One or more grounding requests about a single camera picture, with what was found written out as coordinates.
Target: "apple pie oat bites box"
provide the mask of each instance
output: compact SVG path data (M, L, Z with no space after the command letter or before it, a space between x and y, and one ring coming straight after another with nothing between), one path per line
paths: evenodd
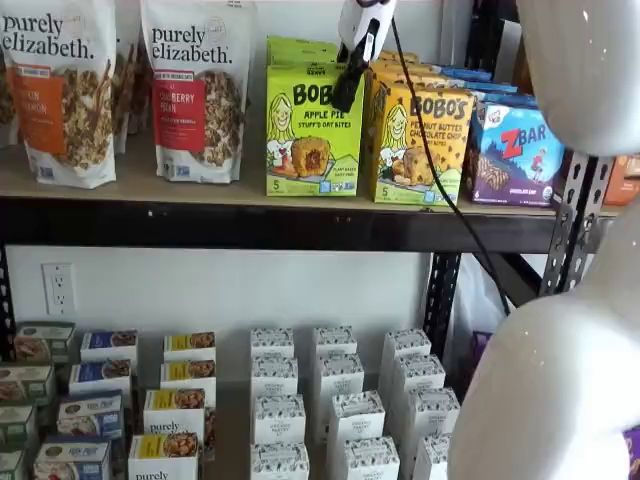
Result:
M267 67L267 195L354 196L364 82L350 113L331 106L344 65Z
M238 180L254 8L247 1L142 0L154 72L159 176L199 183Z
M113 0L0 0L0 42L39 182L114 181Z

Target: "product packaging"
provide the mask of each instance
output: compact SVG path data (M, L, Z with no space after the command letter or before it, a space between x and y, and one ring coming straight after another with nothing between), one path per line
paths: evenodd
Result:
M216 364L213 360L164 363L160 371L160 388L202 389L204 404L216 406Z
M252 328L251 357L267 354L279 354L293 358L293 329L291 328Z
M336 467L336 480L396 480L400 459L391 437L347 440Z
M327 441L332 398L336 395L361 393L364 368L357 354L320 357L313 372L311 415L313 439Z
M460 414L460 403L451 388L426 388L409 392L409 409L400 442L401 470L411 480L419 440L430 435L452 433Z
M417 88L416 98L417 104L406 85L383 82L372 101L374 201L446 205L428 164L421 113L438 179L456 203L474 98L466 90L439 88Z
M33 477L37 480L111 480L110 459L108 440L49 437L40 446L33 464Z
M418 447L418 459L413 471L416 480L447 480L447 462L451 435L423 438Z
M387 426L393 439L400 442L406 422L409 392L418 388L443 388L445 373L438 357L421 353L396 358L394 370Z
M395 359L411 353L431 353L431 342L420 329L400 330L389 332L384 336L382 360L380 361L380 375L378 376L378 393L382 404L389 408L391 403L391 387Z
M251 405L256 397L297 393L298 360L280 355L260 355L251 359Z
M197 480L196 434L135 435L129 452L129 478Z
M309 471L304 443L251 445L250 480L308 480Z
M15 336L16 358L21 362L68 363L74 333L71 322L21 322Z
M346 440L382 436L384 407L378 392L336 395L331 399L331 420L327 441L327 469L337 471L336 460Z
M306 419L302 395L256 397L251 443L304 443Z
M0 43L37 180L81 188L114 181L113 0L0 0L0 11ZM29 21L39 27L25 28Z
M164 337L164 361L216 361L216 335L213 332Z
M142 0L154 72L159 176L199 183L238 180L254 8L247 1Z
M478 102L465 171L478 203L548 206L564 146L537 108Z
M267 195L354 196L364 82L350 113L331 106L344 65L267 67Z
M80 347L80 360L83 363L129 360L135 375L138 367L138 332L125 330L85 333Z

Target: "cinnamon granola bag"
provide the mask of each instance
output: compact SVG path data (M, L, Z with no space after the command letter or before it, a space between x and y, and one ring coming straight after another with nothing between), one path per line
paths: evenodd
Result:
M0 44L37 180L114 181L113 0L0 0Z
M239 178L254 17L245 1L142 0L158 175Z

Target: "granola bag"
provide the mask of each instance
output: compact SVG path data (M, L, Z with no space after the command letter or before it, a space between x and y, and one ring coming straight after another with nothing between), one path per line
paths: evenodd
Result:
M254 17L251 2L142 0L158 175L239 178Z
M114 181L113 0L0 0L0 42L37 180Z

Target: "small white box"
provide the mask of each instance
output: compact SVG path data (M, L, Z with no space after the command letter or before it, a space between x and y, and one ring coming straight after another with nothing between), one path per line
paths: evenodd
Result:
M364 368L357 354L319 358L314 371L311 406L313 438L326 442L329 433L331 399L336 395L361 393Z
M129 480L197 480L195 433L135 435L129 453Z
M298 360L260 355L251 360L251 405L256 397L298 393Z
M251 443L303 443L306 414L302 395L256 397Z
M204 390L204 404L216 406L216 362L194 360L163 363L160 370L160 388Z
M410 480L419 439L452 433L460 403L451 388L423 388L409 392L407 421L400 442L401 470Z
M336 471L336 459L346 440L382 436L384 407L378 392L336 395L331 399L331 420L327 444L327 469Z
M304 443L251 445L250 480L308 480L309 470Z
M336 480L396 480L400 459L391 437L347 440Z
M418 388L442 388L444 377L442 364L435 355L412 353L395 359L393 395L387 416L387 426L396 442L400 442L405 425L408 393Z
M293 358L293 329L253 328L251 330L251 357L279 354Z
M129 360L134 375L138 371L138 332L85 333L80 347L82 363L104 362L105 360Z
M423 438L418 447L418 459L413 471L416 480L447 480L447 462L451 434Z
M216 361L216 335L213 332L164 337L164 362L188 360Z
M418 329L389 332L384 336L380 376L378 377L378 393L385 408L391 403L391 387L393 386L394 360L411 353L431 353L431 342L427 335Z

